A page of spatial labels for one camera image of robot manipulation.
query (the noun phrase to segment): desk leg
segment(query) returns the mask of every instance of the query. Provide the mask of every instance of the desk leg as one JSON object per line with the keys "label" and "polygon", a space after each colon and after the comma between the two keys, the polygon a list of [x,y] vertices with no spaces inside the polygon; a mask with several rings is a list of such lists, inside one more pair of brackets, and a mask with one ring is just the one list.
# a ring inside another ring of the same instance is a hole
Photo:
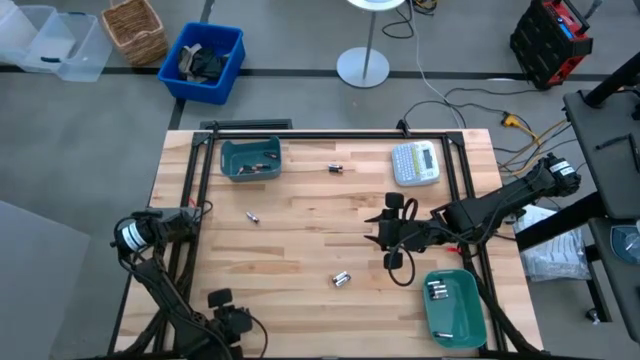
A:
{"label": "desk leg", "polygon": [[606,214],[600,194],[596,191],[572,205],[516,234],[520,251],[544,243],[560,234],[573,230],[595,217]]}
{"label": "desk leg", "polygon": [[591,274],[591,280],[587,280],[587,286],[589,287],[589,294],[591,294],[593,307],[598,313],[598,319],[600,322],[611,322],[611,313],[609,312],[609,307],[607,307],[604,294],[602,293],[602,287],[596,277],[595,269],[593,268],[593,262],[600,260],[598,248],[595,245],[585,247],[585,255],[587,257],[589,273]]}

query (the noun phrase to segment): teal tray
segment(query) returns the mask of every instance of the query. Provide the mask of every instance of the teal tray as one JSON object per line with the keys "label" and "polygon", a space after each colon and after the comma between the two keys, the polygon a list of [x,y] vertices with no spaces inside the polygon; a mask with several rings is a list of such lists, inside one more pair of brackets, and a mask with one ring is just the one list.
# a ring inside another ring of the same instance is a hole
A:
{"label": "teal tray", "polygon": [[[277,159],[272,159],[264,155],[270,152],[278,155]],[[269,164],[271,169],[260,170],[257,173],[238,174],[244,165]],[[272,136],[267,141],[258,141],[244,144],[234,144],[226,141],[222,144],[220,151],[220,171],[229,177],[231,181],[260,181],[275,179],[282,173],[282,152],[280,150],[280,139]]]}
{"label": "teal tray", "polygon": [[[447,286],[446,299],[431,300],[427,283],[441,280]],[[477,348],[487,342],[487,330],[480,306],[476,280],[462,269],[437,270],[427,274],[423,284],[424,304],[431,334],[452,334],[452,339],[437,338],[440,346],[451,349]]]}

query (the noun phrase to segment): blue plastic crate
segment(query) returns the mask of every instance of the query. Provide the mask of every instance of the blue plastic crate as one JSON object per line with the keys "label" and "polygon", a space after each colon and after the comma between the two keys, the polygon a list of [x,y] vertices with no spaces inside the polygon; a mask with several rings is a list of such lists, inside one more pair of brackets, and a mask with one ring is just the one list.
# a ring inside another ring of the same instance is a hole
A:
{"label": "blue plastic crate", "polygon": [[[184,46],[200,43],[202,47],[213,47],[217,55],[229,54],[227,64],[218,81],[196,83],[180,80],[178,57]],[[227,102],[233,83],[240,72],[245,52],[242,30],[233,27],[191,22],[185,25],[173,45],[169,56],[162,64],[158,79],[178,99],[201,101],[222,105]]]}

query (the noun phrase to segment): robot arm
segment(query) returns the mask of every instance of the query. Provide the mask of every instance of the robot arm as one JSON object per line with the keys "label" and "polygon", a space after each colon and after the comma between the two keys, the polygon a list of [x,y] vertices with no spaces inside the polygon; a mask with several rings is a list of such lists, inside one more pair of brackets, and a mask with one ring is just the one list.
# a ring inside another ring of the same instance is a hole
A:
{"label": "robot arm", "polygon": [[[208,320],[191,308],[169,277],[163,256],[168,243],[193,239],[196,220],[186,211],[165,220],[162,217],[162,212],[137,212],[116,224],[111,246],[118,250],[121,266],[144,285],[174,327],[174,348],[180,355],[190,360],[242,359],[242,349],[231,344],[251,330],[252,316],[248,309],[225,305],[232,301],[229,289],[209,294],[214,319]],[[133,221],[122,226],[128,220]],[[143,258],[145,250],[152,252],[150,258]]]}
{"label": "robot arm", "polygon": [[387,193],[388,209],[366,220],[378,223],[378,236],[365,237],[393,255],[393,259],[384,262],[385,267],[398,268],[402,254],[393,250],[400,246],[407,251],[423,252],[430,245],[483,243],[500,227],[505,216],[541,197],[571,195],[579,186],[580,175],[569,163],[549,154],[523,178],[480,198],[454,201],[433,209],[429,220],[415,219],[418,206],[415,199],[403,204],[402,194]]}

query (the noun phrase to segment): cable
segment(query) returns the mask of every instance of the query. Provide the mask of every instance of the cable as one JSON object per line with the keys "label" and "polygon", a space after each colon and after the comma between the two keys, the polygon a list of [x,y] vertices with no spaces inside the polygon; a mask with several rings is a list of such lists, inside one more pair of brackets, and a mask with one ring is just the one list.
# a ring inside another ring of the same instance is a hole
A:
{"label": "cable", "polygon": [[439,105],[442,105],[442,106],[446,106],[449,109],[453,109],[453,111],[458,113],[458,116],[460,116],[460,120],[462,120],[462,124],[464,125],[464,128],[467,127],[467,121],[464,119],[464,116],[462,116],[462,113],[460,112],[460,110],[456,109],[455,107],[452,107],[451,104],[448,104],[447,102],[439,101],[439,100],[424,100],[424,101],[419,101],[419,102],[413,104],[409,108],[409,110],[404,114],[404,116],[402,117],[404,119],[404,121],[407,121],[407,116],[409,115],[409,113],[411,111],[413,111],[413,109],[415,109],[416,107],[418,107],[419,105],[422,105],[422,104],[439,104]]}
{"label": "cable", "polygon": [[[506,96],[510,96],[510,95],[518,95],[518,94],[524,94],[524,93],[529,93],[529,92],[541,92],[542,90],[538,90],[538,89],[526,89],[526,90],[519,90],[519,91],[511,91],[511,92],[496,92],[496,91],[491,91],[491,90],[487,90],[487,89],[481,89],[481,88],[463,88],[463,87],[456,87],[453,88],[449,91],[447,91],[444,96],[446,98],[449,97],[449,95],[451,95],[452,93],[456,92],[456,91],[468,91],[468,92],[473,92],[473,91],[477,91],[477,92],[482,92],[485,94],[490,94],[490,95],[506,95]],[[499,109],[491,109],[489,107],[485,107],[486,109],[490,109],[493,111],[503,111],[503,110],[499,110]],[[529,129],[529,131],[533,131],[533,129],[531,128],[531,126],[529,125],[529,123],[527,123],[527,121],[525,119],[523,119],[520,115],[511,113],[509,111],[503,111],[505,113],[510,113],[511,115],[515,116],[516,118],[518,118],[518,120],[522,121],[525,126],[527,127],[527,129]]]}
{"label": "cable", "polygon": [[482,89],[482,88],[457,87],[457,88],[453,88],[453,89],[447,91],[445,96],[449,96],[451,93],[456,92],[456,91],[478,91],[478,92],[483,92],[483,93],[489,94],[489,95],[507,95],[508,96],[508,95],[519,95],[519,94],[524,94],[524,93],[528,93],[528,92],[542,92],[544,90],[526,89],[526,90],[518,90],[518,91],[497,92],[497,91],[491,91],[491,90]]}
{"label": "cable", "polygon": [[203,216],[207,215],[211,210],[213,210],[213,203],[211,201],[205,200],[204,204],[209,204],[209,208],[204,211],[202,210],[204,209],[204,206],[202,207],[202,209],[196,208],[196,211],[193,212],[193,218],[192,218],[193,222],[200,222]]}
{"label": "cable", "polygon": [[578,168],[576,169],[576,172],[578,172],[580,170],[580,168],[582,168],[587,162],[583,162],[582,164],[580,164],[580,166],[578,166]]}
{"label": "cable", "polygon": [[[411,4],[409,2],[406,2],[407,6],[411,7]],[[411,26],[411,20],[413,19],[413,12],[411,12],[411,10],[409,10],[409,18],[407,18],[403,13],[400,12],[400,10],[398,10],[398,8],[396,8],[396,12],[398,13],[398,15],[400,15],[400,17],[403,19],[402,21],[397,21],[397,22],[393,22],[390,24],[387,24],[385,26],[382,27],[382,33],[387,35],[388,37],[392,38],[392,39],[411,39],[413,37],[413,35],[415,34],[415,32],[413,31],[413,26]],[[392,26],[397,26],[397,25],[402,25],[402,24],[407,24],[407,26],[409,27],[409,31],[411,32],[409,35],[393,35],[387,32],[387,29],[392,27]]]}
{"label": "cable", "polygon": [[555,206],[558,208],[558,210],[562,210],[562,206],[560,206],[560,205],[559,205],[557,202],[555,202],[555,200],[553,200],[552,198],[550,198],[550,197],[548,197],[548,196],[547,196],[547,197],[545,197],[545,199],[547,199],[547,200],[551,201],[551,202],[553,203],[553,205],[555,205]]}
{"label": "cable", "polygon": [[520,150],[511,150],[511,149],[505,149],[505,148],[496,147],[496,146],[493,147],[493,150],[503,151],[503,152],[510,153],[510,154],[517,154],[517,153],[520,152]]}
{"label": "cable", "polygon": [[508,236],[504,236],[504,235],[500,235],[500,234],[493,234],[493,236],[495,236],[495,237],[499,237],[499,238],[501,238],[501,239],[506,239],[506,240],[513,240],[513,241],[515,241],[515,240],[516,240],[515,238],[510,238],[510,237],[508,237]]}
{"label": "cable", "polygon": [[[544,142],[542,143],[542,145],[544,145],[547,141],[549,141],[549,140],[551,140],[551,139],[553,139],[553,137],[551,137],[550,139],[548,139],[548,140],[544,141]],[[551,147],[551,148],[549,148],[549,149],[545,149],[545,150],[543,150],[543,151],[544,151],[545,153],[549,153],[549,152],[551,152],[553,149],[555,149],[555,148],[557,148],[557,147],[559,147],[559,146],[562,146],[562,145],[564,145],[564,144],[568,144],[568,143],[571,143],[571,142],[574,142],[574,141],[578,141],[578,140],[577,140],[577,139],[570,139],[570,140],[566,140],[566,141],[563,141],[563,142],[561,142],[561,143],[559,143],[559,144],[556,144],[555,146],[553,146],[553,147]],[[533,165],[535,165],[535,163],[536,163],[536,162],[537,162],[537,161],[538,161],[542,156],[544,156],[544,154],[538,154],[539,150],[540,150],[540,147],[538,147],[538,148],[537,148],[537,149],[536,149],[536,150],[531,154],[531,156],[529,156],[529,158],[528,158],[527,160],[525,160],[525,161],[527,162],[527,163],[526,163],[526,165],[524,165],[522,168],[520,168],[520,169],[518,169],[518,170],[511,170],[511,169],[509,169],[509,173],[510,173],[512,176],[520,175],[521,173],[523,173],[523,172],[527,171],[529,168],[531,168]]]}
{"label": "cable", "polygon": [[[564,123],[565,121],[567,121],[567,119],[562,119],[562,120],[558,121],[557,123],[555,123],[554,125],[549,127],[547,130],[545,130],[542,134],[540,134],[540,136],[538,136],[538,138],[540,138],[540,139],[544,138],[548,133],[550,133],[553,129],[557,128],[558,126],[562,125],[562,123]],[[519,158],[522,154],[524,154],[527,150],[529,150],[533,145],[535,145],[535,141],[530,142],[528,145],[526,145],[522,149],[520,149],[520,151],[516,155],[514,155],[506,163],[502,164],[501,167],[506,167],[509,164],[511,164],[515,159]]]}
{"label": "cable", "polygon": [[[393,259],[393,255],[395,255],[398,252],[398,249],[402,249],[407,254],[407,256],[409,257],[409,262],[411,263],[411,276],[409,277],[409,280],[406,283],[401,283],[400,281],[398,281],[398,279],[396,279],[396,277],[393,275],[393,272],[391,271],[391,265],[392,265],[391,259]],[[389,264],[387,269],[387,271],[389,272],[389,277],[391,278],[391,281],[393,281],[396,285],[401,287],[407,287],[411,285],[413,283],[413,280],[415,280],[416,278],[416,263],[413,261],[413,256],[404,246],[401,246],[401,245],[394,247],[393,255],[391,252],[389,253]]]}
{"label": "cable", "polygon": [[264,354],[267,352],[267,347],[269,346],[269,334],[267,333],[267,328],[265,328],[264,325],[262,325],[262,323],[260,322],[260,320],[256,319],[256,317],[251,315],[249,312],[242,311],[242,310],[238,310],[238,312],[250,317],[251,320],[253,320],[253,322],[258,324],[258,326],[260,326],[260,328],[262,329],[262,332],[264,333],[264,347],[262,347],[262,352],[260,353],[260,356],[258,357],[258,359],[264,358]]}
{"label": "cable", "polygon": [[[408,7],[412,7],[416,13],[420,14],[420,15],[426,15],[426,16],[433,16],[434,15],[434,11],[435,11],[435,6],[433,8],[431,8],[430,10],[418,10],[418,7],[420,9],[427,9],[425,8],[421,3],[418,2],[418,0],[406,0],[405,3],[407,4]],[[393,22],[390,24],[387,24],[385,26],[382,27],[382,33],[387,35],[388,37],[392,38],[392,39],[400,39],[400,40],[406,40],[406,39],[411,39],[414,35],[415,32],[413,30],[413,26],[411,25],[411,20],[413,20],[413,11],[409,10],[409,17],[407,18],[403,13],[400,12],[399,7],[395,9],[396,13],[398,13],[398,15],[400,15],[400,17],[402,18],[402,21],[397,21],[397,22]],[[392,27],[392,26],[398,26],[398,25],[403,25],[403,24],[407,24],[407,27],[409,27],[409,35],[394,35],[391,34],[387,31],[388,28]]]}
{"label": "cable", "polygon": [[453,111],[453,107],[451,106],[447,98],[444,95],[442,95],[438,90],[436,90],[436,88],[431,86],[431,84],[427,81],[427,78],[424,76],[424,70],[422,70],[422,65],[420,64],[420,31],[418,31],[418,27],[416,26],[416,18],[415,16],[413,16],[413,6],[410,6],[409,9],[412,14],[411,16],[413,20],[413,27],[416,32],[416,65],[418,65],[418,69],[420,69],[420,76],[422,76],[422,80],[424,81],[424,83],[427,84],[427,86],[431,90],[433,90],[433,92],[438,94],[438,96],[440,96],[442,100],[444,100],[444,102],[449,106],[449,110],[451,110],[451,114],[453,115],[453,118],[456,120],[456,124],[458,124],[459,128],[463,128],[463,125],[460,123],[460,120],[456,116],[456,113]]}
{"label": "cable", "polygon": [[[389,263],[387,264],[387,271],[389,272],[389,277],[391,278],[391,281],[393,281],[398,286],[407,287],[411,285],[413,280],[416,278],[416,263],[413,261],[413,256],[411,256],[411,253],[407,251],[407,249],[403,246],[403,244],[408,240],[411,240],[414,237],[420,235],[421,232],[422,230],[418,230],[405,236],[400,241],[398,241],[398,243],[394,247],[392,247],[391,250],[389,250]],[[407,253],[407,255],[409,256],[409,261],[411,262],[411,276],[409,277],[409,281],[407,281],[406,283],[401,283],[400,281],[398,281],[398,279],[396,279],[396,277],[393,275],[393,271],[391,270],[391,268],[393,267],[392,266],[393,258],[398,253],[398,249],[400,248],[402,248],[402,250],[404,250],[404,252]]]}

